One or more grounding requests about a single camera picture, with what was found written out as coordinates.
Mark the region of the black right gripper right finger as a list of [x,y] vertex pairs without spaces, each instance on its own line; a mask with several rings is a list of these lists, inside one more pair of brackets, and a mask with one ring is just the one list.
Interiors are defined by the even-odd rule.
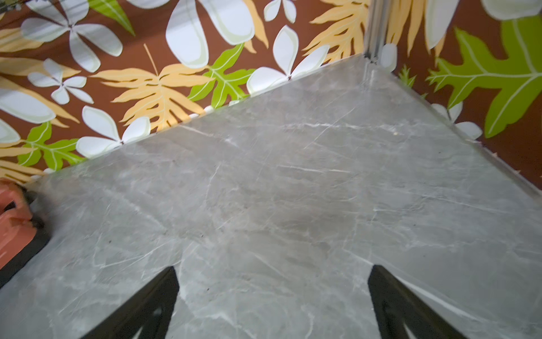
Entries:
[[368,287],[381,338],[466,338],[382,265],[372,267]]

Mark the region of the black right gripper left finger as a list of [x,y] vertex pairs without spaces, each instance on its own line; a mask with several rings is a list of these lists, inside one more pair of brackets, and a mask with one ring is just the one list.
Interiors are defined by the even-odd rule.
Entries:
[[179,282],[174,267],[158,273],[84,338],[165,338]]

